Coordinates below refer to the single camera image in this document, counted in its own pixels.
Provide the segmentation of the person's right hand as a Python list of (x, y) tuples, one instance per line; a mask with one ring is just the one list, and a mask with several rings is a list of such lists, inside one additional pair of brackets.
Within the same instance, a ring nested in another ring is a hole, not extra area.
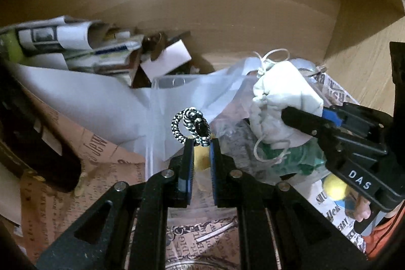
[(357, 222), (362, 222), (368, 219), (371, 215), (370, 201), (359, 195), (356, 199), (356, 207), (354, 210), (354, 219)]

